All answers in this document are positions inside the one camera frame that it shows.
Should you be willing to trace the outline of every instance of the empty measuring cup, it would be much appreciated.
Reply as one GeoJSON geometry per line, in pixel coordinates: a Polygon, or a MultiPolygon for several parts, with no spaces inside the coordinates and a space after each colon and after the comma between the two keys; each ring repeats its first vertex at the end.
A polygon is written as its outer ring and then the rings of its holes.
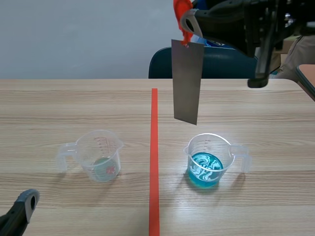
{"type": "Polygon", "coordinates": [[[83,135],[75,143],[63,144],[56,161],[60,171],[67,171],[66,156],[72,156],[95,181],[113,179],[120,170],[119,150],[123,142],[112,132],[96,130],[83,135]]]}
{"type": "Polygon", "coordinates": [[[217,184],[235,158],[243,159],[243,173],[247,173],[252,164],[252,157],[246,147],[231,145],[217,134],[199,134],[193,137],[184,152],[188,155],[188,175],[200,187],[217,184]]]}

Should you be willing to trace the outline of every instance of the blue chair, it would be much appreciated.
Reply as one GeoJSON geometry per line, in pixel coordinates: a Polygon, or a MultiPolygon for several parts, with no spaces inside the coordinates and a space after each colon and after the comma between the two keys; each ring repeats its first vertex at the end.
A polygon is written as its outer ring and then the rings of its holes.
{"type": "MultiPolygon", "coordinates": [[[[255,78],[257,58],[249,58],[230,48],[205,47],[203,79],[255,78]]],[[[151,59],[149,79],[172,79],[171,48],[163,48],[151,59]]]]}

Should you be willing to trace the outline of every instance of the metal plate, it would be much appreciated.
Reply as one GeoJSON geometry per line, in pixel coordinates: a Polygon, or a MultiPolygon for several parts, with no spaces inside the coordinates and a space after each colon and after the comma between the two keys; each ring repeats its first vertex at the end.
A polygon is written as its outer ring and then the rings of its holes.
{"type": "Polygon", "coordinates": [[[174,118],[197,125],[204,45],[172,40],[174,118]]]}

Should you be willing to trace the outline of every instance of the blue water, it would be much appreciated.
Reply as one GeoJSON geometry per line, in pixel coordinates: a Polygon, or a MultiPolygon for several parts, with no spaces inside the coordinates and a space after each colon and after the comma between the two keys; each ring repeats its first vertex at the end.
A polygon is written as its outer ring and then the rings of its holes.
{"type": "MultiPolygon", "coordinates": [[[[222,170],[223,165],[220,160],[209,153],[199,152],[192,156],[193,160],[200,166],[211,170],[222,170]]],[[[210,187],[218,183],[224,172],[206,171],[193,162],[189,166],[189,177],[191,181],[199,187],[210,187]]]]}

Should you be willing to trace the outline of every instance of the red stripe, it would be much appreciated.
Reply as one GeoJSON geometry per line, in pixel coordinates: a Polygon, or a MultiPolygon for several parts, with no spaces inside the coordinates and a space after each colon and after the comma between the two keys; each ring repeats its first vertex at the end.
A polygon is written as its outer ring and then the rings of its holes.
{"type": "Polygon", "coordinates": [[[159,236],[158,89],[152,89],[150,142],[149,236],[159,236]]]}

